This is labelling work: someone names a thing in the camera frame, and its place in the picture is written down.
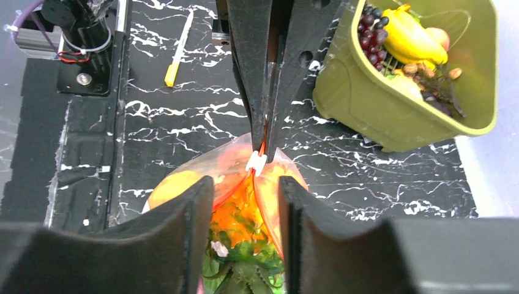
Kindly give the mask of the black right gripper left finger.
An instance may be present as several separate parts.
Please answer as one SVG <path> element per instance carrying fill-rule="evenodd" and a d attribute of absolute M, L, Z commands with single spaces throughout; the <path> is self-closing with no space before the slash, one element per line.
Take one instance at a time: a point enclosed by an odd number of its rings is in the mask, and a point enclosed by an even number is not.
<path fill-rule="evenodd" d="M 214 182 L 92 235 L 1 223 L 2 293 L 196 293 Z"/>

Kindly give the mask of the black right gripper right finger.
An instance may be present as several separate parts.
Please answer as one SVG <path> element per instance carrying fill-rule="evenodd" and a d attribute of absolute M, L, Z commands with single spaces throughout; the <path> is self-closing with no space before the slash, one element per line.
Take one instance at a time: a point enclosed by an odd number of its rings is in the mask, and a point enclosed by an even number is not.
<path fill-rule="evenodd" d="M 349 220 L 279 180 L 288 293 L 517 293 L 517 219 Z"/>

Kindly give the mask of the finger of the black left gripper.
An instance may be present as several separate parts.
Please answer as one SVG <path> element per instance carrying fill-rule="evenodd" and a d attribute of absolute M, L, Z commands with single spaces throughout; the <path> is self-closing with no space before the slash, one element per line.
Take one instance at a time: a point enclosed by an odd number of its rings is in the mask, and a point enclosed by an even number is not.
<path fill-rule="evenodd" d="M 341 1 L 216 1 L 215 33 L 229 45 L 252 148 L 272 162 L 283 117 Z"/>

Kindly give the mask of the yellow toy lemon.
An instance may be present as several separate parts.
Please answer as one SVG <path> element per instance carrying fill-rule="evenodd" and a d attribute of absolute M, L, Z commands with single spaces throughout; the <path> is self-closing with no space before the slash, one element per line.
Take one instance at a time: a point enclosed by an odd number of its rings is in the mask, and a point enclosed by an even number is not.
<path fill-rule="evenodd" d="M 178 195 L 185 192 L 190 186 L 195 184 L 201 177 L 201 174 L 190 170 L 168 175 L 152 191 L 152 194 L 144 204 L 142 213 L 146 213 L 149 210 L 176 198 Z"/>

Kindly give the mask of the orange spiky toy fruit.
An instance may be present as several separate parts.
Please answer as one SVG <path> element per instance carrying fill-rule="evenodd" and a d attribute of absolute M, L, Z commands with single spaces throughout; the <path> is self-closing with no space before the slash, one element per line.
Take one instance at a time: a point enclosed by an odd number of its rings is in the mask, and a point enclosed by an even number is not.
<path fill-rule="evenodd" d="M 212 214 L 204 293 L 284 293 L 284 264 L 256 201 L 253 179 Z"/>

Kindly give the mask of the clear zip bag orange zipper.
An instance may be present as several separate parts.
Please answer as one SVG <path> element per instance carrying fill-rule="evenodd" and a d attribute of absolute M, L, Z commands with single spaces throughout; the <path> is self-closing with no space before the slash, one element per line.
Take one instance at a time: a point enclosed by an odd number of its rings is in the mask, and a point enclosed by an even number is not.
<path fill-rule="evenodd" d="M 153 190 L 143 211 L 179 196 L 204 176 L 214 180 L 212 219 L 204 253 L 203 293 L 284 293 L 285 266 L 278 211 L 278 181 L 304 179 L 276 150 L 260 165 L 250 134 L 219 146 L 173 170 Z"/>

